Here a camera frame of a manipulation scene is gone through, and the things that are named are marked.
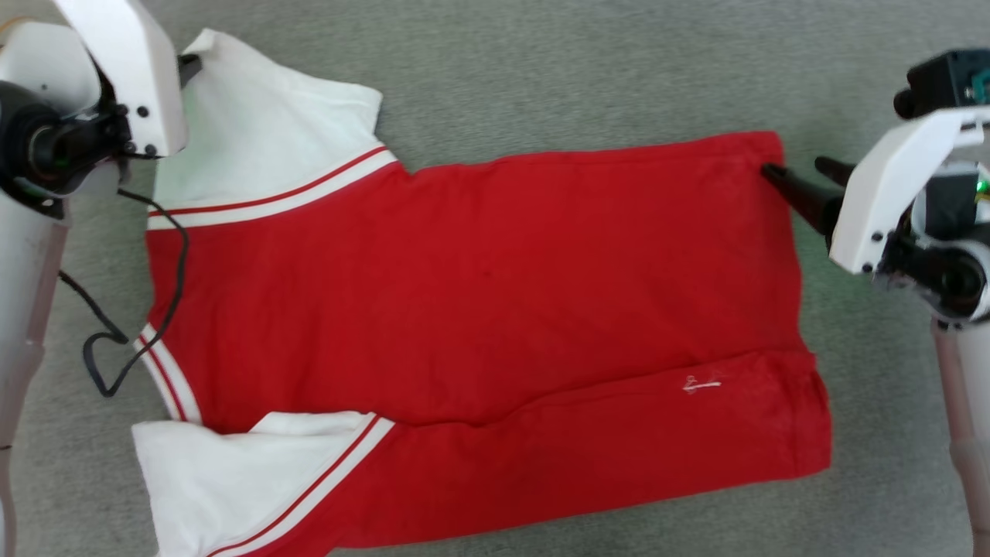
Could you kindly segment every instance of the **red and white stripe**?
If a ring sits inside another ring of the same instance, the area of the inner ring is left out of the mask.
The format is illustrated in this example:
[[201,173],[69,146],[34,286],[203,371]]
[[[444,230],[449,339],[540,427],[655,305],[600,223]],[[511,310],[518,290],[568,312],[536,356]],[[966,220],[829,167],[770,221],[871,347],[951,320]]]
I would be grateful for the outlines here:
[[[365,152],[344,165],[336,167],[305,185],[277,195],[225,205],[165,208],[184,227],[209,226],[252,220],[301,207],[397,162],[398,160],[387,148],[380,146]],[[148,214],[149,230],[168,228],[172,228],[172,225],[160,211],[152,210]]]
[[[156,334],[151,325],[145,325],[138,340],[134,341],[135,350],[143,348]],[[158,385],[165,406],[168,408],[168,415],[174,420],[188,421],[202,424],[203,418],[199,412],[199,405],[196,404],[196,397],[193,396],[192,388],[182,370],[179,368],[175,358],[165,347],[164,340],[154,343],[150,350],[142,356],[142,361],[148,366],[151,378]]]
[[265,525],[251,536],[241,541],[225,543],[220,548],[207,553],[206,557],[247,555],[289,533],[364,460],[393,425],[393,422],[381,416],[367,414],[354,430],[347,449],[340,456],[329,461],[323,473],[301,495],[286,507],[274,512],[273,519],[266,521]]

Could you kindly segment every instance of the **fabric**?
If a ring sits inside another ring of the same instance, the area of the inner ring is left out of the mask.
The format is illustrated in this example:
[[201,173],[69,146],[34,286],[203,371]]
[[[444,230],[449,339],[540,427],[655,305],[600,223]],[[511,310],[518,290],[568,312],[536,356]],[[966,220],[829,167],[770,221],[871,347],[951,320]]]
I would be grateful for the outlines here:
[[[788,209],[758,174],[772,133],[409,174],[376,92],[209,31],[191,51],[191,140],[155,185],[188,228],[185,294],[146,357],[178,421],[135,429],[162,557],[323,555],[828,466]],[[148,228],[138,347],[181,245]],[[257,429],[272,412],[367,421]],[[283,469],[272,435],[324,458]],[[275,476],[294,490],[166,495]]]

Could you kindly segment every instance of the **white plastic housing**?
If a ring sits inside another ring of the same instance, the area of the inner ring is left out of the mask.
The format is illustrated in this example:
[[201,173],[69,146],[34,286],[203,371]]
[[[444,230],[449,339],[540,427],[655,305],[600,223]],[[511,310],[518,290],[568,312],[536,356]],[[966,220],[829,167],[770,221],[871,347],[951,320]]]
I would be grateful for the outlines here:
[[67,223],[12,200],[0,191],[0,557],[14,555],[14,507],[10,496],[10,446],[28,383],[45,353],[58,266]]
[[990,122],[990,107],[951,108],[887,132],[849,178],[832,236],[832,260],[853,274],[867,265],[875,268],[884,243],[872,241],[873,234],[886,237],[897,227],[952,151],[983,143],[984,122]]
[[54,3],[113,84],[118,104],[128,107],[138,153],[153,146],[158,157],[168,157],[185,147],[175,47],[148,10],[137,0]]
[[28,21],[0,50],[0,81],[34,91],[62,116],[100,100],[100,78],[79,35],[64,25]]

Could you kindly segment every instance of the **white sleeve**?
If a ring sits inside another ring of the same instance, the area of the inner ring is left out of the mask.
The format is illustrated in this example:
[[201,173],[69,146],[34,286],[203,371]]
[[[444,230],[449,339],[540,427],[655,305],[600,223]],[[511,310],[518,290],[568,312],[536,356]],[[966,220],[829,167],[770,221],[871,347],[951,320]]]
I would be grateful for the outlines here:
[[183,91],[189,143],[158,164],[154,198],[167,209],[284,194],[381,145],[374,89],[306,75],[212,30],[186,52],[203,69]]
[[160,557],[234,557],[271,543],[390,428],[357,412],[273,412],[236,435],[181,421],[135,425]]

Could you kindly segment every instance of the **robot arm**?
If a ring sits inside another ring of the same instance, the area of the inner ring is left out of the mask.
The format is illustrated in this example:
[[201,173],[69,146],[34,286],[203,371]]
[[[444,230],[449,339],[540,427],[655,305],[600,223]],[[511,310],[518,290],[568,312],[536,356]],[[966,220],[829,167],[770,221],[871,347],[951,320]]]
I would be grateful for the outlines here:
[[113,193],[130,159],[187,141],[180,87],[200,67],[176,58],[136,0],[55,0],[73,29],[23,23],[0,50],[0,557],[13,557],[9,465],[70,218],[68,198]]
[[990,127],[990,51],[947,53],[911,70],[895,98],[909,121],[857,166],[818,158],[839,186],[786,168],[764,175],[826,238],[830,257],[875,284],[909,287],[932,309],[952,462],[974,555],[990,556],[990,173],[951,159]]

